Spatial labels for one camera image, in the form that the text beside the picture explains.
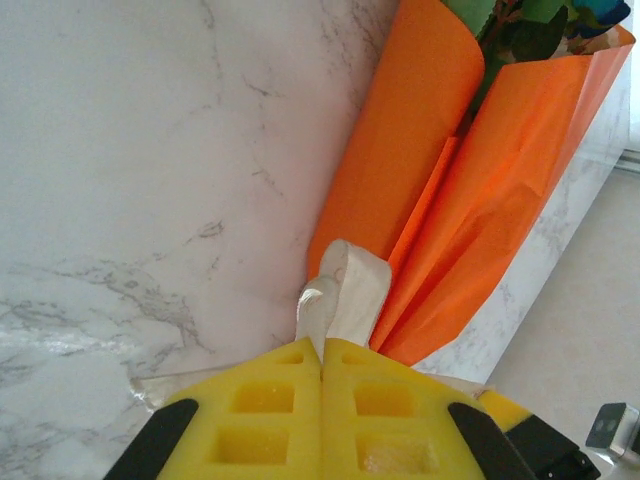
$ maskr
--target white floor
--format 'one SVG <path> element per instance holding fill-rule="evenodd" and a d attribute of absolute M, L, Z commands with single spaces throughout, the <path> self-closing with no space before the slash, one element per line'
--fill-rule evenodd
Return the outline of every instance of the white floor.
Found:
<path fill-rule="evenodd" d="M 576 443 L 603 403 L 640 407 L 640 176 L 614 171 L 490 382 Z"/>

